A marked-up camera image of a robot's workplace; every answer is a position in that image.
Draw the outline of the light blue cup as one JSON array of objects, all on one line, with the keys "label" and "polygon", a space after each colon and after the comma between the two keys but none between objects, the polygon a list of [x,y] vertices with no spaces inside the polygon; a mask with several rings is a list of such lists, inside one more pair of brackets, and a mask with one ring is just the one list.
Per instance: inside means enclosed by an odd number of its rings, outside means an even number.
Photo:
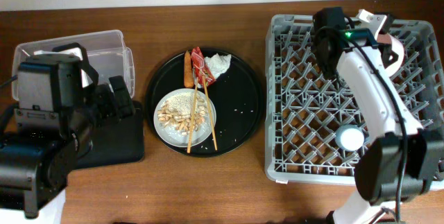
[{"label": "light blue cup", "polygon": [[364,144],[363,132],[354,125],[344,125],[335,132],[337,146],[346,151],[356,151]]}]

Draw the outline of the white tissue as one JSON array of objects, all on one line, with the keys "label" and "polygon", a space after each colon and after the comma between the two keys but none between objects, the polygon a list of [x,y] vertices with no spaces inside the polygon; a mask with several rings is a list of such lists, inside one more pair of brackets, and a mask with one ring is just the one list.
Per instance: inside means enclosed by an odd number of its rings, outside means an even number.
[{"label": "white tissue", "polygon": [[214,54],[211,58],[205,57],[205,64],[209,68],[213,77],[217,79],[221,74],[224,74],[230,67],[232,55]]}]

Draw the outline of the wooden chopstick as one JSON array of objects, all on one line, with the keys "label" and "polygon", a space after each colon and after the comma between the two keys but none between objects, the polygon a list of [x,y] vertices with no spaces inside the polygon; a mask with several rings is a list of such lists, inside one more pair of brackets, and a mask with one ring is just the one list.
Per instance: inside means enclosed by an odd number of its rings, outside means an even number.
[{"label": "wooden chopstick", "polygon": [[194,123],[195,123],[195,108],[196,108],[196,98],[197,98],[197,89],[198,89],[198,79],[195,78],[194,80],[194,97],[191,105],[191,121],[190,121],[190,130],[189,130],[189,137],[188,137],[188,144],[187,144],[187,153],[190,154],[191,152],[191,143],[192,143],[192,137],[194,133]]},{"label": "wooden chopstick", "polygon": [[203,88],[204,88],[204,92],[205,92],[207,109],[208,109],[208,114],[209,114],[209,119],[210,119],[210,126],[211,126],[211,130],[212,130],[212,140],[213,140],[213,144],[214,144],[214,149],[215,149],[215,151],[217,151],[218,146],[217,146],[216,134],[215,134],[215,129],[214,129],[213,117],[212,117],[212,106],[211,106],[210,98],[209,98],[209,95],[207,92],[206,75],[203,75],[202,79],[203,79]]}]

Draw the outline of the red snack wrapper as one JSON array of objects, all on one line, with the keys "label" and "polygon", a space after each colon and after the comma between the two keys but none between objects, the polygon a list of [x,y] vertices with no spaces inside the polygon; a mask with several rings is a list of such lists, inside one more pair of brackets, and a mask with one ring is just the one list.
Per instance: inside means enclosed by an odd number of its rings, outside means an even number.
[{"label": "red snack wrapper", "polygon": [[216,78],[213,77],[210,69],[206,65],[204,56],[198,46],[192,49],[191,61],[194,68],[194,75],[197,77],[198,84],[201,87],[203,83],[208,87],[216,81]]}]

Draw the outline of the orange carrot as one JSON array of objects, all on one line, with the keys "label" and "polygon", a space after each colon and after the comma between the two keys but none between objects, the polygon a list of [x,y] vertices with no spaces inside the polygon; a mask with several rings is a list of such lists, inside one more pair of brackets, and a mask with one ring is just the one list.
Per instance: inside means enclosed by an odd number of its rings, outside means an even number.
[{"label": "orange carrot", "polygon": [[192,72],[191,54],[188,51],[185,52],[184,62],[184,86],[186,88],[192,88],[194,86],[194,79]]}]

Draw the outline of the grey plate with food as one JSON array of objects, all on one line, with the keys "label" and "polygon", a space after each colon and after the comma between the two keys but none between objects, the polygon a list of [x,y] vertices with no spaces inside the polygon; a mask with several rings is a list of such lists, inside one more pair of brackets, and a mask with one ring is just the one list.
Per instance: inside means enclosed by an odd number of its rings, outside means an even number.
[{"label": "grey plate with food", "polygon": [[[160,139],[178,148],[188,144],[191,105],[194,89],[177,89],[164,96],[155,107],[153,123]],[[212,101],[212,117],[216,124],[216,109]],[[205,141],[211,134],[205,94],[197,90],[194,133],[191,147]]]}]

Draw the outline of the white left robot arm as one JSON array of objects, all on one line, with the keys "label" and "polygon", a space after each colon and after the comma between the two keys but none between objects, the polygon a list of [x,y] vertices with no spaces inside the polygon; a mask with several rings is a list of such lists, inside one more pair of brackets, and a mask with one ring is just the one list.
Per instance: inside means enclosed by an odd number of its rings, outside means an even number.
[{"label": "white left robot arm", "polygon": [[13,223],[60,223],[94,131],[132,117],[133,101],[122,76],[99,83],[77,42],[28,56],[11,79],[19,100],[1,115],[1,211]]}]

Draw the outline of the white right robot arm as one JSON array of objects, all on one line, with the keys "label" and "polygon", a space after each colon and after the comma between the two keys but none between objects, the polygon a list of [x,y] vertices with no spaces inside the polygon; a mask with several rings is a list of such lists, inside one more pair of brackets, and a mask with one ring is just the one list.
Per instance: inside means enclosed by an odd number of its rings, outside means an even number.
[{"label": "white right robot arm", "polygon": [[340,7],[313,16],[315,56],[323,76],[340,76],[351,89],[367,125],[370,148],[355,167],[357,190],[328,223],[376,223],[400,205],[429,192],[443,156],[439,130],[422,126],[390,77],[404,60],[402,43],[390,35],[393,17],[359,10],[358,26]]}]

